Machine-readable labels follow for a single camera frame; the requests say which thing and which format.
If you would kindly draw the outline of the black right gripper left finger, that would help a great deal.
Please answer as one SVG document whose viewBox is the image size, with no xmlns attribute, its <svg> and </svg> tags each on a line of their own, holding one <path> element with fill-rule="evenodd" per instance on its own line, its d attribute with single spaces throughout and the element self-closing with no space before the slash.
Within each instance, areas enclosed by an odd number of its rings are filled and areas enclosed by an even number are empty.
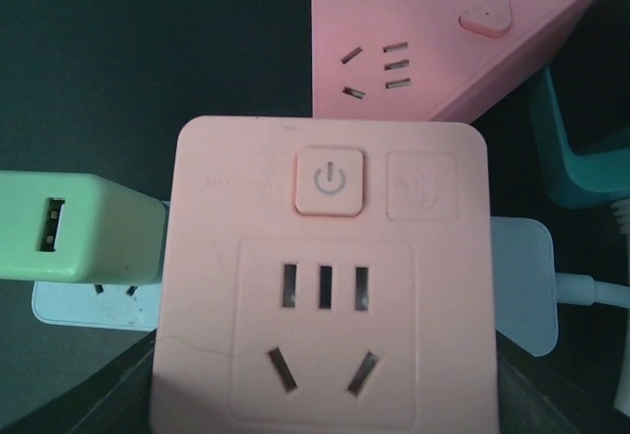
<svg viewBox="0 0 630 434">
<path fill-rule="evenodd" d="M 155 331 L 3 433 L 150 433 Z"/>
</svg>

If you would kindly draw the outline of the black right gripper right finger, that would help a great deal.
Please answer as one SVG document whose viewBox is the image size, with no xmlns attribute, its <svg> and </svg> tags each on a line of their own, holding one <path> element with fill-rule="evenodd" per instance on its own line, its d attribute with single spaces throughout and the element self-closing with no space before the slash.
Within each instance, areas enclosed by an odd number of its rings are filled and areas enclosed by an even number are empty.
<svg viewBox="0 0 630 434">
<path fill-rule="evenodd" d="M 627 433 L 629 418 L 497 334 L 502 433 Z"/>
</svg>

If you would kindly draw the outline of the light blue power strip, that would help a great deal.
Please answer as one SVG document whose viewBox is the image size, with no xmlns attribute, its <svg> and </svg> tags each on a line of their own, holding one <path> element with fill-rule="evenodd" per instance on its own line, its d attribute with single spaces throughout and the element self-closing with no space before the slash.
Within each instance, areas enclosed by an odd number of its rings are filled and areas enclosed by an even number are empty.
<svg viewBox="0 0 630 434">
<path fill-rule="evenodd" d="M 558 340 L 553 242 L 539 221 L 491 219 L 496 330 L 534 357 Z M 161 282 L 139 287 L 37 281 L 31 310 L 57 326 L 150 332 L 157 327 Z"/>
</svg>

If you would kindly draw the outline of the green USB charger plug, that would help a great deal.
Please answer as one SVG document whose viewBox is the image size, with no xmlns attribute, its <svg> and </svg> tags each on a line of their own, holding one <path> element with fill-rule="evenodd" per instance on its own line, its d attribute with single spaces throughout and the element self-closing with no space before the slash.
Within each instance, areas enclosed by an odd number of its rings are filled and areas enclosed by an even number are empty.
<svg viewBox="0 0 630 434">
<path fill-rule="evenodd" d="M 165 205 L 96 175 L 1 173 L 1 277 L 144 285 L 161 264 Z"/>
</svg>

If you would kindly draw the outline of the pink square socket adapter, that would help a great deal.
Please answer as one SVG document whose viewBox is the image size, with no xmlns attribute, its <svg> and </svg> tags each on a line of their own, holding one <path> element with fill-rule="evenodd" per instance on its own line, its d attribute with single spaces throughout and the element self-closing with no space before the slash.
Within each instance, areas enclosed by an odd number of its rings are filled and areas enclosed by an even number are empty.
<svg viewBox="0 0 630 434">
<path fill-rule="evenodd" d="M 198 117 L 177 143 L 156 433 L 495 433 L 486 144 Z"/>
</svg>

